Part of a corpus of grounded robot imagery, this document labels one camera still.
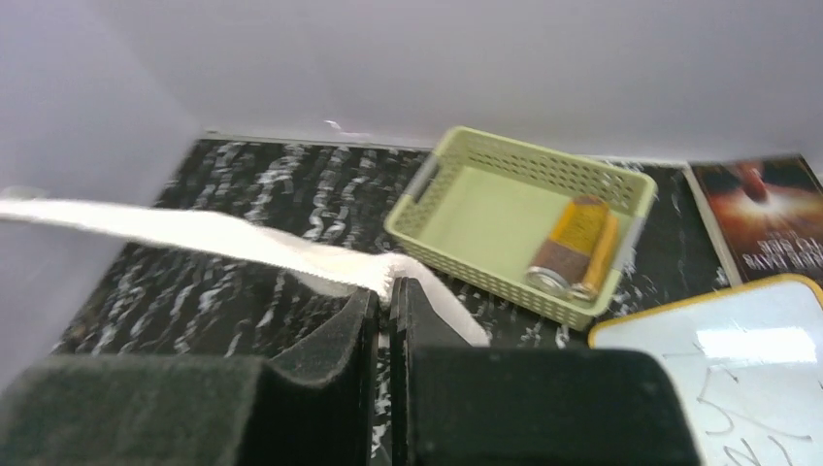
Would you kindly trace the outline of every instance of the yellow frame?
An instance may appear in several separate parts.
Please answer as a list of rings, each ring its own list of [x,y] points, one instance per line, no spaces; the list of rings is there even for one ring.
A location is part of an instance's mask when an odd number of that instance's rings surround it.
[[[594,327],[592,327],[591,331],[589,332],[588,336],[588,346],[590,348],[594,348],[594,339],[597,333],[604,328],[608,328],[614,325],[619,325],[621,323],[626,323],[631,320],[637,320],[639,318],[655,316],[661,313],[669,312],[669,311],[676,311],[678,309],[684,308],[686,306],[690,306],[692,304],[703,303],[706,301],[712,301],[714,299],[722,298],[725,296],[731,296],[734,294],[745,293],[746,291],[751,291],[757,288],[763,288],[766,286],[770,286],[775,283],[783,283],[783,282],[799,282],[803,283],[814,292],[814,296],[817,297],[817,303],[820,305],[821,310],[823,310],[823,289],[820,288],[820,285],[817,284],[814,280],[810,279],[809,277],[804,277],[802,275],[797,274],[782,274],[777,275],[775,277],[769,277],[767,279],[757,280],[755,282],[742,284],[740,286],[735,286],[734,288],[727,288],[721,289],[719,291],[714,291],[712,293],[701,294],[700,296],[695,296],[693,298],[683,299],[681,301],[676,301],[671,304],[666,304],[663,306],[659,306],[657,308],[652,308],[647,311],[640,311],[639,313],[632,314],[630,316],[614,318],[612,320],[607,320],[605,322],[600,322]]]

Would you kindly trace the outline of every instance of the light green basket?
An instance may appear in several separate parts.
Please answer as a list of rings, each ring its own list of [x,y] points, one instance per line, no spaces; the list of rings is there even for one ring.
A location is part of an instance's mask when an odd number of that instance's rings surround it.
[[[642,173],[456,127],[411,180],[385,228],[423,263],[582,330],[609,307],[656,190]],[[532,257],[580,194],[608,202],[620,224],[620,246],[594,303],[557,298],[525,281]]]

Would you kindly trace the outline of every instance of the book cover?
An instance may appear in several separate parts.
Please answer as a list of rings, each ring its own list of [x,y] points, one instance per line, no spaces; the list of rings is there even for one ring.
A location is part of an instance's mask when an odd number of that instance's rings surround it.
[[[799,155],[686,173],[731,284],[796,273],[823,284],[823,186]]]

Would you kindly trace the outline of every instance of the marble pattern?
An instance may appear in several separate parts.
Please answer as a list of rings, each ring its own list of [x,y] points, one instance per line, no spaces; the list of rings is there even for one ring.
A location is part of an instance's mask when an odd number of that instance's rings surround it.
[[[214,210],[324,244],[400,250],[382,229],[424,151],[203,140],[156,205]],[[658,183],[657,201],[609,311],[624,316],[724,286],[679,170],[623,164]],[[585,335],[439,274],[505,347],[581,348]],[[127,245],[57,343],[62,353],[206,353],[273,357],[339,311],[276,268]],[[387,315],[381,321],[385,324]],[[390,457],[387,338],[381,336],[373,455]]]

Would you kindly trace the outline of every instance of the black foam block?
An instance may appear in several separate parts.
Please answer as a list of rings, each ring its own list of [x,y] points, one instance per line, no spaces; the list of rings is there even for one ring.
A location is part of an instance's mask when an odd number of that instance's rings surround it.
[[[674,388],[622,350],[412,351],[419,466],[700,464]]]
[[[274,360],[53,356],[0,398],[0,464],[368,463],[377,296]]]
[[[415,279],[394,282],[389,320],[391,383],[391,455],[392,464],[408,464],[412,439],[409,426],[409,349],[423,347],[470,348],[443,319],[435,313]]]

